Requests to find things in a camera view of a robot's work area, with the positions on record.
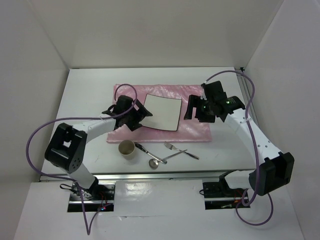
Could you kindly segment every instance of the white plate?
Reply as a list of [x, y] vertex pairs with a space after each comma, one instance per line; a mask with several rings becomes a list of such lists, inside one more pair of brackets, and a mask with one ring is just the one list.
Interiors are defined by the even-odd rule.
[[147, 128], [177, 131], [181, 104], [181, 99], [147, 94], [144, 101], [144, 107], [152, 113], [153, 116], [145, 117], [140, 123]]

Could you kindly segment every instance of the fork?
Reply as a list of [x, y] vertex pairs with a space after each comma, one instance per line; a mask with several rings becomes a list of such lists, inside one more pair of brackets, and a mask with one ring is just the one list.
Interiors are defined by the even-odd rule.
[[170, 149], [170, 150], [176, 150], [176, 151], [179, 151], [179, 152], [181, 152], [181, 153], [184, 153], [184, 154], [187, 154], [189, 157], [192, 157], [192, 158], [194, 158], [194, 159], [200, 159], [198, 156], [196, 156], [196, 155], [193, 155], [193, 154], [191, 154], [191, 153], [189, 153], [189, 152], [186, 152], [186, 151], [182, 151], [182, 150], [180, 150], [180, 149], [178, 149], [178, 148], [176, 148], [175, 146], [173, 146], [172, 144], [170, 144], [170, 143], [168, 143], [168, 142], [164, 142], [164, 145], [168, 148], [168, 149]]

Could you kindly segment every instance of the pink cloth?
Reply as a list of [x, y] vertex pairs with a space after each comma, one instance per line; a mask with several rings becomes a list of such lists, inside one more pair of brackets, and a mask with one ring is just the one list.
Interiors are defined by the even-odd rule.
[[[203, 92], [199, 85], [134, 85], [138, 99], [141, 103], [146, 100], [147, 94], [182, 99], [180, 120], [177, 131], [164, 131], [147, 127], [141, 127], [135, 131], [130, 131], [124, 125], [117, 130], [110, 132], [107, 136], [107, 143], [119, 143], [123, 140], [132, 140], [134, 142], [155, 142], [155, 143], [181, 143], [181, 142], [210, 142], [212, 141], [210, 127], [208, 123], [199, 122], [198, 119], [184, 120], [187, 111], [189, 95], [200, 96]], [[117, 97], [126, 95], [135, 98], [135, 93], [129, 86], [119, 88]]]

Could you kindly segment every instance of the cable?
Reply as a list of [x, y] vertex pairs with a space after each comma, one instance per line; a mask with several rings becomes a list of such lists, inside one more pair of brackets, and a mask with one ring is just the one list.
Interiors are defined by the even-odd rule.
[[25, 146], [25, 156], [26, 156], [26, 160], [27, 162], [29, 163], [30, 167], [38, 174], [40, 175], [43, 175], [43, 176], [46, 176], [46, 177], [50, 177], [50, 178], [55, 178], [55, 179], [62, 179], [62, 180], [68, 180], [68, 181], [73, 181], [74, 184], [76, 185], [76, 188], [80, 194], [80, 198], [81, 198], [81, 206], [82, 206], [82, 212], [83, 212], [83, 218], [84, 218], [84, 224], [85, 224], [85, 228], [86, 228], [86, 233], [88, 235], [90, 235], [90, 232], [91, 232], [91, 225], [92, 225], [92, 222], [94, 220], [94, 218], [96, 217], [96, 215], [101, 211], [102, 208], [99, 208], [98, 211], [93, 215], [92, 219], [91, 219], [91, 222], [90, 222], [90, 225], [88, 227], [88, 221], [87, 221], [87, 216], [86, 216], [86, 210], [85, 210], [85, 203], [84, 203], [84, 197], [82, 195], [82, 187], [79, 186], [79, 184], [76, 182], [76, 180], [74, 180], [73, 178], [70, 178], [70, 177], [64, 177], [64, 176], [59, 176], [59, 175], [56, 175], [56, 174], [47, 174], [47, 173], [44, 173], [42, 171], [40, 171], [39, 169], [37, 169], [33, 163], [31, 162], [31, 159], [30, 159], [30, 154], [29, 154], [29, 148], [30, 148], [30, 143], [31, 143], [31, 140], [33, 139], [33, 137], [36, 135], [37, 132], [39, 132], [41, 129], [43, 129], [44, 127], [50, 125], [50, 124], [53, 124], [55, 122], [60, 122], [60, 121], [68, 121], [68, 120], [108, 120], [108, 119], [114, 119], [114, 118], [119, 118], [123, 115], [125, 115], [126, 113], [128, 113], [131, 109], [133, 109], [135, 107], [135, 104], [137, 103], [137, 100], [138, 100], [138, 93], [137, 93], [137, 90], [130, 84], [121, 84], [119, 85], [116, 90], [114, 91], [114, 100], [116, 100], [116, 94], [117, 94], [117, 91], [119, 88], [123, 87], [123, 86], [129, 86], [133, 89], [134, 91], [134, 94], [135, 94], [135, 99], [131, 105], [131, 107], [129, 107], [128, 110], [124, 111], [123, 113], [120, 113], [118, 115], [115, 115], [115, 116], [109, 116], [109, 117], [103, 117], [103, 118], [100, 118], [100, 117], [62, 117], [62, 118], [57, 118], [55, 120], [51, 120], [51, 121], [48, 121], [44, 124], [42, 124], [41, 126], [39, 126], [36, 130], [33, 131], [33, 133], [31, 133], [28, 141], [26, 142], [26, 146]]
[[[204, 84], [207, 84], [207, 82], [211, 79], [213, 79], [214, 77], [220, 75], [220, 74], [224, 74], [224, 73], [235, 73], [235, 74], [239, 74], [241, 76], [243, 76], [245, 79], [247, 79], [251, 86], [252, 86], [252, 94], [250, 96], [250, 99], [245, 107], [245, 119], [248, 119], [248, 112], [249, 112], [249, 107], [250, 105], [252, 104], [252, 101], [253, 101], [253, 98], [255, 96], [255, 93], [256, 93], [256, 88], [255, 88], [255, 84], [254, 82], [250, 79], [250, 77], [248, 77], [246, 74], [244, 74], [243, 72], [240, 72], [240, 71], [235, 71], [235, 70], [225, 70], [225, 71], [220, 71], [212, 76], [210, 76], [207, 80], [204, 81]], [[244, 220], [240, 214], [238, 213], [238, 206], [240, 205], [240, 203], [245, 206], [245, 207], [248, 207], [250, 206], [254, 200], [256, 199], [256, 196], [258, 194], [258, 188], [259, 188], [259, 182], [260, 182], [260, 169], [259, 169], [259, 154], [258, 154], [258, 148], [257, 148], [257, 142], [256, 142], [256, 138], [255, 138], [255, 135], [254, 135], [254, 131], [252, 130], [252, 127], [251, 127], [251, 124], [250, 124], [250, 121], [246, 121], [246, 124], [248, 125], [248, 128], [249, 128], [249, 132], [250, 132], [250, 135], [251, 135], [251, 138], [252, 138], [252, 143], [253, 143], [253, 148], [254, 148], [254, 155], [255, 155], [255, 165], [256, 165], [256, 178], [255, 178], [255, 189], [254, 189], [254, 192], [253, 192], [253, 195], [252, 195], [252, 198], [249, 200], [249, 202], [245, 202], [245, 196], [247, 194], [247, 191], [248, 189], [246, 189], [243, 194], [242, 194], [242, 198], [241, 198], [241, 202], [239, 202], [236, 206], [235, 206], [235, 211], [236, 211], [236, 214], [237, 216], [241, 219], [241, 221], [243, 221], [244, 223], [246, 224], [249, 224], [249, 225], [252, 225], [252, 226], [261, 226], [263, 224], [266, 224], [272, 217], [273, 213], [274, 213], [274, 204], [273, 204], [273, 201], [272, 201], [272, 198], [270, 196], [270, 194], [268, 193], [268, 197], [270, 199], [270, 203], [271, 203], [271, 213], [269, 215], [269, 217], [267, 218], [267, 220], [265, 220], [264, 222], [261, 222], [261, 223], [250, 223], [246, 220]]]

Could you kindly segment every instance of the beige cup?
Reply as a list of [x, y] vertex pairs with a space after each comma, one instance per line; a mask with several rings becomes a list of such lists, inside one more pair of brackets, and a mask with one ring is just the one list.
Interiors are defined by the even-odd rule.
[[124, 140], [118, 146], [119, 153], [127, 160], [131, 160], [136, 155], [136, 146], [133, 141]]

